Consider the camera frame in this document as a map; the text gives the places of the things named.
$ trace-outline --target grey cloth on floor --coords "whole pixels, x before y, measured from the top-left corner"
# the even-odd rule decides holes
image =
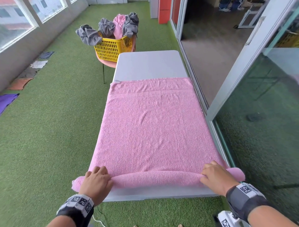
[[[76,30],[76,34],[80,36],[83,43],[90,46],[95,46],[102,42],[102,37],[99,36],[98,31],[92,29],[89,25],[82,25]]]
[[[123,24],[123,36],[131,38],[138,32],[139,18],[137,13],[130,13],[126,15],[126,21]]]
[[[49,59],[49,57],[51,57],[52,54],[54,54],[55,51],[51,51],[51,52],[43,52],[41,53],[41,55],[39,56],[40,59]]]
[[[102,18],[99,22],[99,32],[103,38],[112,38],[115,24],[106,18]]]
[[[40,69],[33,69],[29,66],[18,76],[18,78],[34,78],[39,70]]]

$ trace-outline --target purple cloth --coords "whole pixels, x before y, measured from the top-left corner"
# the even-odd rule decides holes
[[[18,97],[19,94],[5,94],[0,96],[0,115],[5,108]]]

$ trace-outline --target handle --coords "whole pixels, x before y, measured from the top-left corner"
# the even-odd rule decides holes
[[[247,42],[245,43],[245,46],[248,46],[248,45],[251,43],[251,41],[252,41],[253,38],[255,37],[257,31],[259,30],[259,28],[261,27],[262,23],[264,22],[265,18],[266,18],[265,16],[261,16],[261,17],[259,18],[259,20],[258,20],[256,26],[254,27],[254,29],[253,29],[251,35],[249,36]]]

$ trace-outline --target left hand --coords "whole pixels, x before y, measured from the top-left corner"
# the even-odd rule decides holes
[[[84,194],[90,197],[96,207],[107,197],[112,186],[113,181],[111,180],[106,167],[102,166],[100,168],[96,166],[92,172],[86,172],[79,194]]]

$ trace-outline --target glass panel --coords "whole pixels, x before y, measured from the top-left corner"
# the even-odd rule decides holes
[[[31,28],[14,0],[0,0],[0,50]]]
[[[181,4],[181,0],[173,0],[171,19],[172,19],[172,22],[173,22],[175,28],[177,28],[177,26],[178,26],[180,4]]]
[[[32,0],[30,3],[42,22],[64,7],[61,0]]]
[[[299,221],[299,8],[289,13],[214,123],[246,181]]]

